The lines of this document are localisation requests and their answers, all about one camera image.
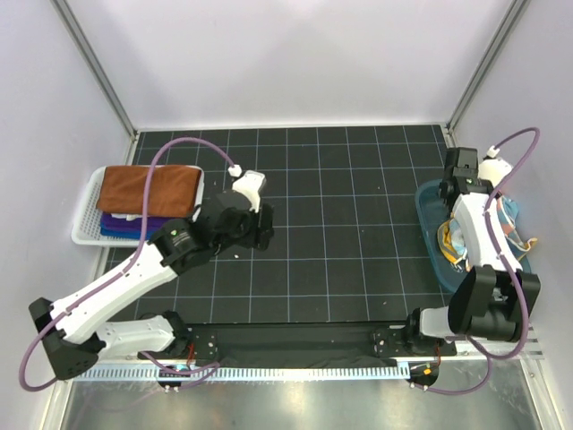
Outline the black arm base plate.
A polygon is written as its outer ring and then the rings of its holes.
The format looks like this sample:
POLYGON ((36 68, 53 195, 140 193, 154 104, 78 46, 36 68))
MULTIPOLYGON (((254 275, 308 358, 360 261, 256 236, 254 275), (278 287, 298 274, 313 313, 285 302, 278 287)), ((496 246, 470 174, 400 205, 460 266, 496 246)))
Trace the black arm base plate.
POLYGON ((295 322, 187 324, 175 329, 175 344, 151 355, 187 358, 222 370, 318 370, 381 372, 454 357, 456 346, 425 337, 409 322, 295 322))

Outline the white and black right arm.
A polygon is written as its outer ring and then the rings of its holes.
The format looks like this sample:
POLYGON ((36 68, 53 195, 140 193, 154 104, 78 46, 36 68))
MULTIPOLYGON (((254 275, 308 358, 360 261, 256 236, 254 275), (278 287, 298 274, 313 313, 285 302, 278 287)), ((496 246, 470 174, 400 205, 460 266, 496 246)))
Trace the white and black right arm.
POLYGON ((523 271, 511 252, 499 221, 500 185, 481 178, 477 151, 447 151, 440 197, 460 226, 470 269, 449 305, 415 309, 403 333, 405 348, 423 355, 436 340, 461 336, 487 357, 481 339, 515 343, 505 358, 516 356, 527 340, 529 316, 541 290, 537 275, 523 271))

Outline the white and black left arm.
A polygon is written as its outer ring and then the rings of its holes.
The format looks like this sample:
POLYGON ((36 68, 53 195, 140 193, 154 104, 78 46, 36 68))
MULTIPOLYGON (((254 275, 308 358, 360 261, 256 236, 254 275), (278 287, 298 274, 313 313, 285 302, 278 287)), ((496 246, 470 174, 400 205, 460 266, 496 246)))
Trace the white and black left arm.
POLYGON ((85 288, 55 302, 44 297, 32 302, 30 315, 56 379, 79 376, 107 357, 184 356, 192 337, 177 312, 128 322, 111 322, 111 317, 230 247, 267 250, 273 219, 272 205, 253 208, 244 194, 225 191, 198 214, 166 222, 124 262, 85 288))

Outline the brown towel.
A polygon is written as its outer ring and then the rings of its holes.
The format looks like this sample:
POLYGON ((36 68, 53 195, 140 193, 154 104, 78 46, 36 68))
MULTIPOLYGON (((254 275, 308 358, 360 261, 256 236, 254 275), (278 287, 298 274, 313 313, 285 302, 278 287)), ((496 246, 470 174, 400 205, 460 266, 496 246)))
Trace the brown towel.
POLYGON ((184 165, 156 167, 145 193, 149 170, 146 166, 107 167, 97 208, 107 213, 142 215, 143 198, 147 197, 150 217, 189 215, 195 207, 202 171, 184 165))

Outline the blue plastic basin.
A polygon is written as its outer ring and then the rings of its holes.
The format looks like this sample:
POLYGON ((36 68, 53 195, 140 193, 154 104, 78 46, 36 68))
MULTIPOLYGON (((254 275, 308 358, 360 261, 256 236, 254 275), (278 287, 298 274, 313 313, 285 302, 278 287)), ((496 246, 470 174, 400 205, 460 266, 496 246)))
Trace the blue plastic basin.
MULTIPOLYGON (((423 231, 423 239, 426 243, 431 263, 440 285, 450 293, 458 290, 466 271, 463 266, 450 263, 441 253, 438 242, 438 227, 446 221, 451 212, 439 197, 438 180, 429 181, 421 185, 415 193, 415 207, 423 231)), ((529 273, 531 266, 526 256, 522 260, 524 269, 529 273)))

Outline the white folded towel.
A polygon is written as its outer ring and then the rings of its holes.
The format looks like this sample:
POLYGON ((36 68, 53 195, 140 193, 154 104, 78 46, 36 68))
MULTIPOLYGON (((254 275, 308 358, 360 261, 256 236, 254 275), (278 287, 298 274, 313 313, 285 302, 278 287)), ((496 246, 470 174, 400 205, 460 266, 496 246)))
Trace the white folded towel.
POLYGON ((126 221, 134 221, 142 217, 142 215, 139 214, 122 214, 122 213, 111 213, 110 216, 114 219, 124 219, 126 221))

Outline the blue folded towel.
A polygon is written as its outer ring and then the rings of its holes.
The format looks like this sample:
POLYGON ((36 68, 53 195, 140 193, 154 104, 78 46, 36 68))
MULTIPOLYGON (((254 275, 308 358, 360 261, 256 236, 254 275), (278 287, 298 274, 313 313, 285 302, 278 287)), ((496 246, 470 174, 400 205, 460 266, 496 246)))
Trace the blue folded towel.
POLYGON ((117 237, 122 239, 139 240, 141 236, 140 230, 136 231, 116 231, 113 229, 100 228, 100 234, 103 237, 117 237))

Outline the white plastic basket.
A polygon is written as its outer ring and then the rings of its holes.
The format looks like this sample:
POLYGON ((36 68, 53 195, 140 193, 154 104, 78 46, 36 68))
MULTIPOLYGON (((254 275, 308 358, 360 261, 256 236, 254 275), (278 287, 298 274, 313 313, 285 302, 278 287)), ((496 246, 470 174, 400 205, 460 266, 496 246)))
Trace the white plastic basket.
MULTIPOLYGON (((204 172, 202 171, 200 184, 198 187, 195 207, 189 215, 196 217, 197 209, 202 203, 204 189, 204 172)), ((122 239, 117 237, 106 237, 100 234, 100 220, 104 213, 97 208, 100 188, 102 186, 105 170, 107 167, 97 169, 91 176, 88 185, 81 199, 81 206, 75 217, 72 230, 72 240, 77 245, 101 245, 112 247, 135 247, 139 240, 122 239)), ((146 231, 146 238, 149 239, 155 231, 146 231)))

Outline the purple folded towel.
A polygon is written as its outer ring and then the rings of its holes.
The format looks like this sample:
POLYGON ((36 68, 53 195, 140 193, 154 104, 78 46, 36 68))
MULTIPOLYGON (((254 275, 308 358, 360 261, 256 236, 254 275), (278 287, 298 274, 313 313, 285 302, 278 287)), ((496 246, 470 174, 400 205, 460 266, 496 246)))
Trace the purple folded towel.
MULTIPOLYGON (((155 231, 161 228, 169 218, 162 217, 148 217, 147 218, 147 231, 155 231)), ((110 213, 103 213, 100 220, 100 226, 109 231, 114 232, 140 232, 142 229, 143 217, 136 215, 134 218, 127 216, 118 218, 110 213)))

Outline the multicolour striped towel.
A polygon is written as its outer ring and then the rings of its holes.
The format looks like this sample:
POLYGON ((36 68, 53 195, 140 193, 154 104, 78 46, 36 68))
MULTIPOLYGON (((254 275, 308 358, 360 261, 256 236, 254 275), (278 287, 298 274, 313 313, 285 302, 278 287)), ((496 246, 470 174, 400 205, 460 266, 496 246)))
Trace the multicolour striped towel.
POLYGON ((522 271, 522 260, 537 239, 520 237, 518 214, 518 204, 505 195, 490 200, 485 193, 463 194, 438 227, 438 247, 450 263, 466 271, 486 265, 496 271, 522 271))

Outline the aluminium frame rail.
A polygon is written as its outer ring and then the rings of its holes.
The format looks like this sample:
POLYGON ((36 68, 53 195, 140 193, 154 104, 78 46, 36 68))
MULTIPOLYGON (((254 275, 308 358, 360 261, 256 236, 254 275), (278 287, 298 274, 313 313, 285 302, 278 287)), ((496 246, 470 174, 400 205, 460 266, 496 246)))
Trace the aluminium frame rail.
MULTIPOLYGON (((509 359, 509 354, 517 347, 517 341, 506 342, 500 340, 487 340, 486 338, 475 338, 475 342, 479 343, 482 349, 490 355, 498 357, 503 356, 504 359, 509 359)), ((485 358, 485 354, 481 352, 471 340, 456 340, 455 346, 459 357, 485 358)), ((527 339, 523 347, 516 355, 512 356, 511 359, 543 359, 542 347, 532 326, 529 326, 528 328, 527 339)))

